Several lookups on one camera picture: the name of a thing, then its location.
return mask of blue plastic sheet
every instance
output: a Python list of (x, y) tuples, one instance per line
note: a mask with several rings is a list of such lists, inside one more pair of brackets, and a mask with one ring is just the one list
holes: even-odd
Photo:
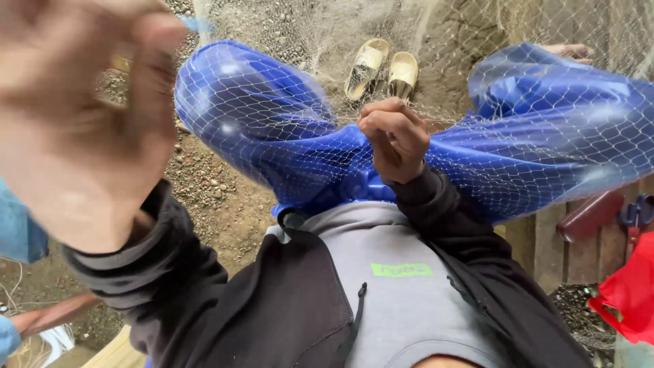
[(48, 255), (48, 236), (0, 179), (0, 257), (32, 263)]
[[(479, 62), (475, 111), (432, 135), (426, 160), (497, 223), (650, 174), (654, 85), (524, 43)], [(227, 163), (309, 215), (394, 201), (356, 125), (339, 128), (309, 75), (235, 41), (195, 52), (175, 89), (184, 125)]]

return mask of red plastic bag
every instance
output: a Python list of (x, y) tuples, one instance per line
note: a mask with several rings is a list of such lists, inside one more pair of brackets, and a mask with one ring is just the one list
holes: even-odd
[[(588, 305), (629, 342), (654, 345), (654, 232), (641, 235), (626, 265), (599, 285)], [(622, 321), (603, 305), (618, 309)]]

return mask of bare foot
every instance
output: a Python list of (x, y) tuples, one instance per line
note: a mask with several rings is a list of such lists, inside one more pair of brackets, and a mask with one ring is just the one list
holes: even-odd
[(551, 52), (562, 56), (564, 58), (570, 58), (574, 61), (582, 64), (591, 64), (593, 59), (590, 59), (591, 56), (595, 54), (595, 50), (591, 49), (586, 45), (538, 45), (540, 48), (545, 51)]

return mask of white fishing net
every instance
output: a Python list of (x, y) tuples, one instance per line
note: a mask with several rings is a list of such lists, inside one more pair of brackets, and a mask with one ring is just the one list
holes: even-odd
[[(363, 103), (388, 96), (399, 51), (419, 66), (411, 106), (431, 132), (445, 130), (427, 160), (495, 221), (654, 170), (649, 0), (198, 0), (195, 8), (212, 26), (202, 43), (238, 43), (186, 62), (177, 111), (232, 166), (272, 187), (281, 207), (392, 200), (371, 179), (370, 147), (349, 124)], [(345, 82), (374, 38), (390, 52), (371, 92), (351, 101)], [(597, 69), (533, 45), (506, 48), (525, 41), (585, 44), (594, 55), (555, 51)]]

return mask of green logo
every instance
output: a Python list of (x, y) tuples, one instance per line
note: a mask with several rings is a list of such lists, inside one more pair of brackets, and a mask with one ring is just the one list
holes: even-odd
[(371, 263), (372, 273), (379, 277), (411, 277), (432, 276), (432, 270), (425, 263), (406, 263), (404, 265), (390, 266)]

